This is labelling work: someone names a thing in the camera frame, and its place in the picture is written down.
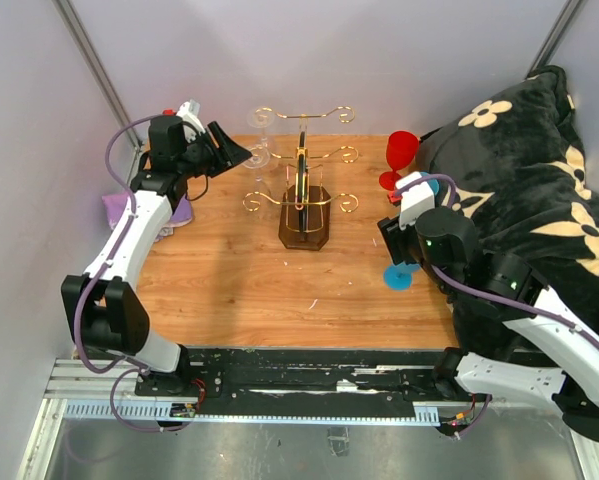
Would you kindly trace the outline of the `clear wine glass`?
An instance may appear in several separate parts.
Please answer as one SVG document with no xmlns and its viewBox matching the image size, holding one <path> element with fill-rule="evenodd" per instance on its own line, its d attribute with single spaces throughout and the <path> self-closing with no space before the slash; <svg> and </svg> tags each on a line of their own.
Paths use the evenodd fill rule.
<svg viewBox="0 0 599 480">
<path fill-rule="evenodd" d="M 274 110 L 267 106 L 251 109 L 246 117 L 248 125 L 258 131 L 258 143 L 268 150 L 274 150 L 276 147 L 275 139 L 271 134 L 271 126 L 276 118 Z"/>
<path fill-rule="evenodd" d="M 270 167 L 270 153 L 262 144 L 250 145 L 247 150 L 251 157 L 242 166 L 248 170 L 252 190 L 269 195 L 271 189 L 266 178 Z"/>
</svg>

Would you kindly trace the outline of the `blue wine glass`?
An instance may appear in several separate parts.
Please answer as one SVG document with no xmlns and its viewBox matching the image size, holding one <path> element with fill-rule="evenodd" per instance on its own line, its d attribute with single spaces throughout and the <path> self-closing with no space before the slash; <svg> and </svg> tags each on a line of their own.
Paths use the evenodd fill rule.
<svg viewBox="0 0 599 480">
<path fill-rule="evenodd" d="M 407 290 L 413 282 L 413 275 L 420 270 L 416 263 L 400 263 L 388 266 L 383 273 L 383 280 L 387 287 L 395 291 Z"/>
<path fill-rule="evenodd" d="M 428 177 L 428 176 L 429 176 L 428 172 L 415 171 L 415 172 L 405 176 L 404 182 L 409 183 L 418 178 L 423 178 L 423 177 Z M 428 180 L 427 184 L 428 184 L 430 190 L 432 191 L 433 196 L 436 197 L 440 190 L 439 182 L 436 179 L 432 179 L 432 180 Z"/>
</svg>

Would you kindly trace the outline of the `red wine glass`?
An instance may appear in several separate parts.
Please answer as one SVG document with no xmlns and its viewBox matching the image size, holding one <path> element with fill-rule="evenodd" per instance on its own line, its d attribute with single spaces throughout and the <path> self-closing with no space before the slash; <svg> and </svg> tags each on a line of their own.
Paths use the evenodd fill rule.
<svg viewBox="0 0 599 480">
<path fill-rule="evenodd" d="M 402 178 L 400 171 L 414 160 L 419 149 L 419 138 L 408 131 L 395 131 L 388 137 L 386 162 L 389 171 L 379 176 L 379 184 L 385 190 L 393 190 L 396 182 Z"/>
</svg>

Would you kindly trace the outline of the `purple cloth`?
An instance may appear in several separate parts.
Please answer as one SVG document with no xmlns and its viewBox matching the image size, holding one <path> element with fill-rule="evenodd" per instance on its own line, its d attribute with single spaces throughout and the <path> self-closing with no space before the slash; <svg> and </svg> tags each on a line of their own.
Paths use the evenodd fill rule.
<svg viewBox="0 0 599 480">
<path fill-rule="evenodd" d="M 126 193 L 109 194 L 102 196 L 101 199 L 105 208 L 108 225 L 111 230 L 114 230 L 126 208 L 128 195 Z M 169 221 L 157 234 L 155 241 L 159 242 L 166 237 L 172 236 L 176 228 L 191 223 L 193 219 L 194 214 L 192 206 L 187 198 L 184 197 L 178 204 Z"/>
</svg>

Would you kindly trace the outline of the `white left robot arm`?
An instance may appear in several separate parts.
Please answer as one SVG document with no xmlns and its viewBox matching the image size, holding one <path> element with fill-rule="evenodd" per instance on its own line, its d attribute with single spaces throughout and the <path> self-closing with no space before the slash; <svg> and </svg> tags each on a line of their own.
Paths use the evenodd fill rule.
<svg viewBox="0 0 599 480">
<path fill-rule="evenodd" d="M 193 383 L 187 349 L 150 325 L 136 293 L 141 270 L 161 229 L 186 200 L 188 181 L 215 178 L 249 160 L 251 153 L 217 122 L 198 127 L 179 115 L 143 118 L 148 126 L 147 161 L 130 182 L 121 218 L 101 252 L 80 275 L 68 275 L 61 296 L 72 339 L 84 366 L 96 374 L 88 349 L 126 361 L 143 375 L 158 375 L 169 394 L 186 393 Z"/>
</svg>

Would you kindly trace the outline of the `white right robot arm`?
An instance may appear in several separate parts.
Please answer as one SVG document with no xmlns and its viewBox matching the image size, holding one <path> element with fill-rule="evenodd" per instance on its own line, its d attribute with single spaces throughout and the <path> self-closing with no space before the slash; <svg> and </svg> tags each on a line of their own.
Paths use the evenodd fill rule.
<svg viewBox="0 0 599 480">
<path fill-rule="evenodd" d="M 549 408 L 599 443 L 599 335 L 574 314 L 546 278 L 515 254 L 482 248 L 474 223 L 433 207 L 402 225 L 377 224 L 395 264 L 418 264 L 453 305 L 528 340 L 553 367 L 529 367 L 448 347 L 432 373 L 445 400 L 461 393 Z"/>
</svg>

